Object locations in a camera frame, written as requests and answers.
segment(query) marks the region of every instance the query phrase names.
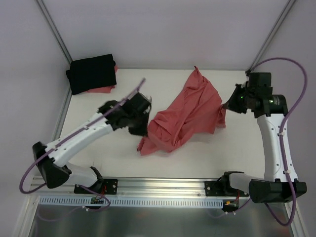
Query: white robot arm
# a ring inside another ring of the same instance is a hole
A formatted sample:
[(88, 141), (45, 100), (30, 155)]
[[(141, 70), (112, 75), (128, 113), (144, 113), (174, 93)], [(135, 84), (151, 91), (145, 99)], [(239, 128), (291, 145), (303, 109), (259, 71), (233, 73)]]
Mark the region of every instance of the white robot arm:
[(65, 183), (82, 185), (100, 193), (103, 177), (95, 167), (83, 168), (68, 161), (94, 140), (107, 135), (118, 128), (128, 127), (133, 135), (147, 135), (147, 123), (151, 101), (137, 92), (112, 113), (104, 114), (117, 106), (117, 101), (108, 101), (87, 122), (66, 135), (46, 145), (37, 142), (33, 145), (35, 160), (53, 150), (38, 163), (38, 168), (47, 187), (59, 187)]
[[(96, 168), (83, 168), (70, 164), (68, 161), (94, 140), (118, 128), (128, 126), (131, 134), (141, 136), (147, 134), (151, 101), (138, 92), (111, 114), (103, 116), (117, 103), (117, 101), (105, 103), (91, 119), (74, 130), (70, 136), (67, 135), (66, 139), (58, 139), (47, 145), (41, 142), (33, 145), (35, 160), (53, 150), (38, 163), (38, 168), (48, 188), (56, 188), (68, 183), (83, 185), (97, 193), (102, 191), (103, 177)], [(227, 195), (234, 195), (241, 190), (250, 194), (252, 201), (256, 203), (288, 202), (292, 200), (286, 177), (286, 174), (289, 174), (296, 197), (304, 194), (307, 191), (306, 183), (298, 181), (291, 160), (286, 124), (284, 124), (282, 134), (279, 134), (279, 128), (283, 126), (282, 121), (288, 111), (285, 97), (272, 95), (271, 74), (250, 73), (246, 83), (236, 85), (235, 91), (224, 108), (237, 113), (246, 113), (248, 109), (251, 109), (254, 113), (263, 140), (264, 180), (242, 172), (228, 171), (218, 182), (215, 182), (212, 189), (220, 190)], [(280, 136), (284, 141), (287, 169), (282, 159)]]
[[(246, 83), (236, 85), (224, 107), (237, 113), (246, 113), (248, 109), (254, 113), (264, 148), (264, 180), (242, 172), (225, 172), (214, 188), (227, 193), (241, 190), (250, 194), (255, 203), (288, 202), (293, 197), (287, 174), (296, 197), (304, 194), (307, 187), (305, 182), (298, 181), (287, 138), (287, 122), (282, 124), (288, 113), (286, 99), (283, 95), (272, 95), (271, 73), (249, 73), (248, 76)], [(285, 155), (281, 152), (283, 145)]]

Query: crumpled cloth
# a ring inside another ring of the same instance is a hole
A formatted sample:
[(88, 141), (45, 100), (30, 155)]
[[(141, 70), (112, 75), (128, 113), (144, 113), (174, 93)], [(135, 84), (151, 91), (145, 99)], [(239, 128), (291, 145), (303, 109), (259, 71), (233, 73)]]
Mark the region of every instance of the crumpled cloth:
[[(117, 73), (118, 67), (116, 65), (114, 66), (114, 70), (115, 70), (115, 73)], [(110, 85), (110, 86), (104, 86), (104, 87), (100, 87), (100, 88), (90, 89), (90, 90), (87, 90), (86, 92), (90, 92), (90, 93), (110, 93), (113, 88), (115, 88), (115, 85)]]
[(158, 150), (172, 152), (195, 133), (213, 134), (216, 127), (226, 127), (225, 115), (217, 90), (195, 67), (172, 104), (149, 123), (148, 136), (137, 150), (142, 156)]

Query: black cloth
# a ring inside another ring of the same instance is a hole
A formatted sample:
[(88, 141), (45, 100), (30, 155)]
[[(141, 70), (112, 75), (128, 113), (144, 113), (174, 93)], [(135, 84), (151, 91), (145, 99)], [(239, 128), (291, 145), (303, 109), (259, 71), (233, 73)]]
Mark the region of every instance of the black cloth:
[(71, 62), (66, 71), (73, 95), (84, 91), (116, 85), (115, 61), (111, 54)]

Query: table surface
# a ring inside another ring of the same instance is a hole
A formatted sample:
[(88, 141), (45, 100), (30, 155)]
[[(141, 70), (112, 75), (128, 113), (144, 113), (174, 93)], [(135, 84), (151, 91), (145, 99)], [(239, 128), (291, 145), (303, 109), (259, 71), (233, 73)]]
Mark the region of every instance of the table surface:
[[(147, 81), (141, 92), (153, 99), (150, 120), (165, 110), (182, 90), (193, 70), (131, 70), (117, 72), (117, 86), (110, 94), (82, 93), (74, 95), (67, 111), (62, 136), (87, 121), (108, 100), (120, 100), (142, 78)], [(201, 73), (218, 90), (223, 102), (231, 96), (236, 83), (246, 81), (242, 71), (210, 71)], [(101, 137), (76, 154), (70, 162), (95, 166), (103, 176), (152, 178), (217, 178), (224, 171), (243, 171), (263, 177), (264, 153), (257, 121), (251, 112), (240, 115), (226, 113), (224, 129), (212, 134), (195, 134), (172, 153), (156, 152), (141, 157), (137, 151), (141, 137), (127, 128)]]

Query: white wall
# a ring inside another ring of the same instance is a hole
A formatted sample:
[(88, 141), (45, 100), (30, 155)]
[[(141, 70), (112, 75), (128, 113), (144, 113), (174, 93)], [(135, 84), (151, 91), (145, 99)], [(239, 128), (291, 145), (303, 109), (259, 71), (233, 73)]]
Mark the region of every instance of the white wall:
[(0, 236), (12, 235), (32, 145), (48, 142), (67, 90), (68, 64), (35, 1), (0, 2)]
[[(316, 232), (316, 2), (298, 1), (281, 27), (264, 59), (276, 56), (299, 61), (307, 70), (309, 84), (306, 96), (289, 120), (289, 143), (299, 180), (307, 182), (307, 193), (298, 198), (299, 208), (310, 236)], [(274, 93), (284, 94), (289, 108), (303, 87), (300, 70), (288, 62), (274, 61), (260, 71), (272, 72)]]
[(74, 60), (246, 69), (287, 0), (44, 0)]

